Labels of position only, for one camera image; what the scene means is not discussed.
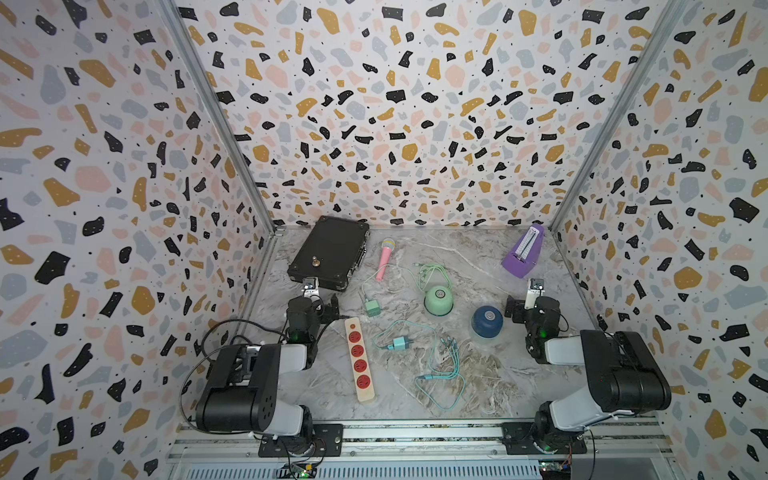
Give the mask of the green USB charger plug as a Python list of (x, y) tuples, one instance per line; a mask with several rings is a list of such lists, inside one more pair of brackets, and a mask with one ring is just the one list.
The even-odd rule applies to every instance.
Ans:
[(375, 299), (369, 299), (364, 302), (364, 309), (368, 317), (375, 317), (381, 314), (380, 303)]

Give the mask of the beige red power strip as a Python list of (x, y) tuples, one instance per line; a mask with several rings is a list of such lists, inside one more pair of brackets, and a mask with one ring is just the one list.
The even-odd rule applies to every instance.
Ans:
[(362, 324), (358, 317), (353, 317), (344, 321), (344, 327), (357, 399), (360, 403), (371, 402), (376, 394)]

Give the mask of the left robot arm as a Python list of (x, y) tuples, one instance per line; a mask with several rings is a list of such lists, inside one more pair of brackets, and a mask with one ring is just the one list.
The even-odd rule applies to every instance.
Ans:
[(208, 434), (253, 433), (287, 454), (315, 452), (323, 442), (304, 405), (278, 398), (280, 376), (310, 369), (327, 327), (341, 318), (338, 297), (299, 296), (288, 302), (278, 343), (233, 344), (217, 353), (198, 401), (194, 425)]

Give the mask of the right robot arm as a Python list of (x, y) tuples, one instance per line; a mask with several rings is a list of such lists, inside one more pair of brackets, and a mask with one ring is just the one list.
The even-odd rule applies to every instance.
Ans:
[(566, 336), (560, 330), (560, 304), (547, 296), (533, 303), (510, 298), (505, 316), (525, 326), (526, 350), (537, 363), (579, 366), (586, 375), (586, 384), (577, 391), (542, 403), (532, 422), (502, 425), (509, 455), (584, 454), (583, 436), (590, 427), (669, 407), (671, 387), (638, 333), (582, 330)]

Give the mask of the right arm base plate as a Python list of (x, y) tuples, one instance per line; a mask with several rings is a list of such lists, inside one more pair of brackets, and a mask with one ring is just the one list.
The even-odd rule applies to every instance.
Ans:
[(588, 449), (580, 432), (563, 432), (535, 422), (501, 424), (501, 441), (508, 455), (586, 454)]

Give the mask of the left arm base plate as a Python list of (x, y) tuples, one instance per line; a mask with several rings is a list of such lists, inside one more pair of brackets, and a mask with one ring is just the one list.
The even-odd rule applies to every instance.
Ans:
[(339, 457), (344, 439), (341, 423), (320, 423), (303, 427), (295, 436), (264, 435), (258, 450), (259, 458)]

